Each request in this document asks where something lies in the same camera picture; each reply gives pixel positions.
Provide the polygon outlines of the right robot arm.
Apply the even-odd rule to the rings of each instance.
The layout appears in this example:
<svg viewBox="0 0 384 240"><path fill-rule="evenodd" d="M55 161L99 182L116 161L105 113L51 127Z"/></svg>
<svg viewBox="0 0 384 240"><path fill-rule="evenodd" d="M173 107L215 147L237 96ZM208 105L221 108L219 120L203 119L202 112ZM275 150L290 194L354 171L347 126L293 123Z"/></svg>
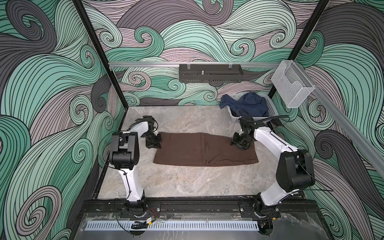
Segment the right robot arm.
<svg viewBox="0 0 384 240"><path fill-rule="evenodd" d="M232 145L248 150L253 142L263 144L278 162L276 181L259 193L260 209L268 209L287 197L305 190L316 183L312 155L287 143L262 121L240 117L240 133L234 133Z"/></svg>

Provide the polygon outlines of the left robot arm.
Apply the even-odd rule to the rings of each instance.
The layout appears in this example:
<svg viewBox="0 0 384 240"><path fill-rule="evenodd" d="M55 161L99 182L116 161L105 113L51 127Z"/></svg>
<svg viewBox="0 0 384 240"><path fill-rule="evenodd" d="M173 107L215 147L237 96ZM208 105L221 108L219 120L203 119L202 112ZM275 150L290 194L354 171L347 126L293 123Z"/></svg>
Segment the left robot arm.
<svg viewBox="0 0 384 240"><path fill-rule="evenodd" d="M155 118L143 116L136 119L128 130L113 133L109 160L123 179L126 190L125 206L128 210L145 212L145 191L136 168L140 160L139 138L145 139L147 149L161 148L162 138Z"/></svg>

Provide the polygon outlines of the brown trousers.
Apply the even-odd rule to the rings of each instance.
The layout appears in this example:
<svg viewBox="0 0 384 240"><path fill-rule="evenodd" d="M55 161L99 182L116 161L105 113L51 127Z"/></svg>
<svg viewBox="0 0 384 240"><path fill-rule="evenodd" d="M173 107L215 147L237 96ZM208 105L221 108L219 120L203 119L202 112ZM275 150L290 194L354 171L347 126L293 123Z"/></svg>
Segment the brown trousers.
<svg viewBox="0 0 384 240"><path fill-rule="evenodd" d="M230 167L259 162L254 143L242 151L232 138L207 133L161 133L153 163L182 167Z"/></svg>

